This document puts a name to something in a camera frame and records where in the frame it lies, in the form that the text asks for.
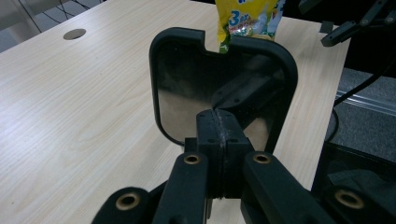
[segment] black metal arm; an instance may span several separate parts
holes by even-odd
[[[322,0],[302,0],[299,9],[305,14]],[[371,32],[378,29],[391,30],[396,27],[396,3],[389,0],[376,0],[359,22],[346,21],[321,39],[324,47],[342,43],[357,33]]]
[[[356,190],[334,188],[321,204],[269,153],[254,151],[235,116],[197,115],[167,182],[148,193],[121,189],[93,223],[206,223],[215,198],[240,198],[247,223],[394,223],[395,217]]]

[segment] floor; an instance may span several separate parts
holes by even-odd
[[[86,7],[95,7],[101,0],[79,0]],[[86,7],[74,1],[64,4],[64,9],[71,18],[87,10]],[[66,21],[62,7],[55,7],[37,15],[40,30],[46,31],[51,27]],[[0,31],[0,52],[17,45],[7,30]],[[344,69],[339,91],[348,91],[362,83],[371,74]],[[358,98],[368,98],[375,106],[356,105],[353,102],[341,103],[335,108],[340,125],[333,143],[345,147],[355,148],[378,157],[396,162],[396,79],[381,77],[376,83],[359,92]],[[328,134],[334,130],[334,118],[330,120]]]

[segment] snack bag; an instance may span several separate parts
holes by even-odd
[[[216,0],[219,51],[228,51],[233,35],[274,40],[286,0]]]

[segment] wooden table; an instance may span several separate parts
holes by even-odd
[[[105,2],[0,54],[1,223],[89,223],[117,189],[167,179],[181,149],[154,122],[149,45],[172,26],[206,30],[217,50],[215,6],[146,0]],[[307,189],[348,47],[323,48],[318,29],[284,18],[276,38],[299,84],[275,155]],[[209,223],[243,223],[237,202],[216,201]]]

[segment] gray carpet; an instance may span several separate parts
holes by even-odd
[[[371,74],[344,69],[339,90],[349,91]],[[373,85],[357,93],[371,99],[396,105],[396,79],[381,77]],[[335,108],[339,128],[333,143],[351,147],[388,161],[396,162],[396,117],[359,106],[341,103]],[[334,130],[332,116],[328,133]]]

